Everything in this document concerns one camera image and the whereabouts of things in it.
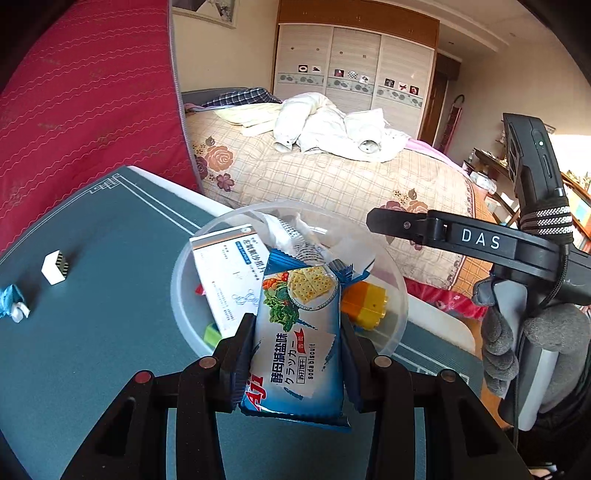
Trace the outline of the grey gloved right hand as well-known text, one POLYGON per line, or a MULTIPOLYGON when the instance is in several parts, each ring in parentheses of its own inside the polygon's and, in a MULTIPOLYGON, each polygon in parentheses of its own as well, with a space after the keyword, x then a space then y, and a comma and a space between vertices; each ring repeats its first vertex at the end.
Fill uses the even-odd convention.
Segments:
POLYGON ((528 309, 525 286, 487 278, 473 302, 485 306, 481 335, 488 389, 499 415, 522 430, 570 424, 590 414, 590 319, 573 304, 528 309))

